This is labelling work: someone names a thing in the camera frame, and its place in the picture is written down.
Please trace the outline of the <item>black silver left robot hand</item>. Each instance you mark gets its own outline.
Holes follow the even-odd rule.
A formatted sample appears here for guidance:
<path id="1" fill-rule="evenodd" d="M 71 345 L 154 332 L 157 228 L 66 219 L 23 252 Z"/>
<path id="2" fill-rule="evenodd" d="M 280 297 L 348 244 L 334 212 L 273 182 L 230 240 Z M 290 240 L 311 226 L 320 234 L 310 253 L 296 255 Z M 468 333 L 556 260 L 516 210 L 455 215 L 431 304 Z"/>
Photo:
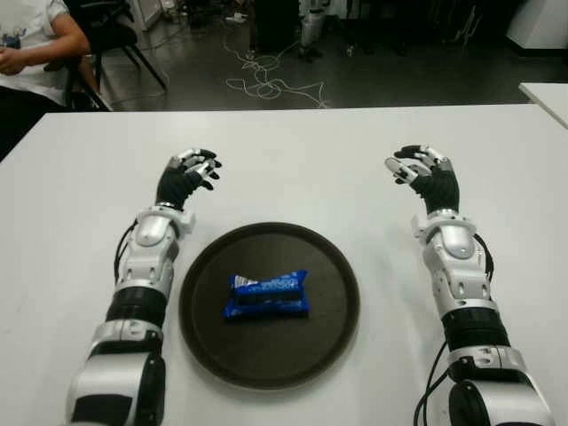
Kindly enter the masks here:
<path id="1" fill-rule="evenodd" d="M 221 167 L 217 155 L 206 149 L 190 148 L 172 156 L 158 182 L 155 204 L 182 210 L 199 188 L 214 190 L 211 180 L 219 180 L 217 169 Z"/>

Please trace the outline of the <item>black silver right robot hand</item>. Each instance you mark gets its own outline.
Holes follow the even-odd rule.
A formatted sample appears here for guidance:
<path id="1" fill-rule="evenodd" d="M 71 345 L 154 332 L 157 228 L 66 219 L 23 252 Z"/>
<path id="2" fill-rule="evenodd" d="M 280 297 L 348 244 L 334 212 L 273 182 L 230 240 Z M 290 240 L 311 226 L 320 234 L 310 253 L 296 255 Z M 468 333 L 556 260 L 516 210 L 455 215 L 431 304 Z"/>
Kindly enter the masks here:
<path id="1" fill-rule="evenodd" d="M 384 161 L 397 185 L 408 185 L 424 201 L 428 214 L 459 212 L 460 187 L 451 160 L 427 145 L 403 146 Z"/>

